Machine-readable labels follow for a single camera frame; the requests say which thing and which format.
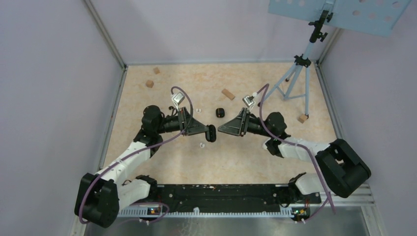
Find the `black oval charging case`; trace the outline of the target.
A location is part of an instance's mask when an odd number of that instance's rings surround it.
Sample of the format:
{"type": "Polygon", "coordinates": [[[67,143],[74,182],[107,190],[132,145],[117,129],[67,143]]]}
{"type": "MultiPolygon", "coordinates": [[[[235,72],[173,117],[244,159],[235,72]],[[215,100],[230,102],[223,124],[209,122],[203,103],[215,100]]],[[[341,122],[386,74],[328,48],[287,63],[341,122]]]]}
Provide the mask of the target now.
{"type": "Polygon", "coordinates": [[[208,125],[208,131],[206,132],[206,140],[210,143],[214,143],[217,139],[216,127],[214,125],[208,125]]]}

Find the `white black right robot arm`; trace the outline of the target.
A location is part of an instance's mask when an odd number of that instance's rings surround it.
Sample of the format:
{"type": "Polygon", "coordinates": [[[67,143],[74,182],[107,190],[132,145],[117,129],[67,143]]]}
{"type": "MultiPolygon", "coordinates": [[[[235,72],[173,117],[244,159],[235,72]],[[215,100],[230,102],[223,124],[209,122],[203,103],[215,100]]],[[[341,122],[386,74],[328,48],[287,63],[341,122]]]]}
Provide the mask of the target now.
{"type": "Polygon", "coordinates": [[[221,133],[244,136],[246,133],[268,137],[264,148],[273,156],[312,163],[318,173],[302,173],[291,179],[289,198],[301,203],[309,194],[330,190],[347,198],[371,177],[371,170],[347,141],[336,139],[325,144],[291,137],[280,112],[265,120],[243,108],[237,117],[218,127],[221,133]]]}

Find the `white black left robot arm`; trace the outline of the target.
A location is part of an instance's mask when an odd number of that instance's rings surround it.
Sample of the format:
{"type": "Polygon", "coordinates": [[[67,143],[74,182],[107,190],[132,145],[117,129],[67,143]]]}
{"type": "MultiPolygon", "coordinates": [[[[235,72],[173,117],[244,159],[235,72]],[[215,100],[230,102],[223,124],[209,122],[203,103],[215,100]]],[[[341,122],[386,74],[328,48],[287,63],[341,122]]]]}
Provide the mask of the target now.
{"type": "Polygon", "coordinates": [[[151,186],[151,180],[139,177],[129,184],[124,182],[136,168],[155,155],[161,145],[174,140],[163,140],[163,133],[178,132],[176,137],[203,133],[208,142],[216,140],[215,126],[202,124],[185,107],[176,115],[164,116],[158,106],[150,105],[143,114],[141,129],[128,148],[106,168],[95,174],[86,173],[81,178],[74,208],[80,223],[107,228],[113,224],[118,212],[132,203],[141,199],[152,203],[157,199],[158,191],[151,186]]]}

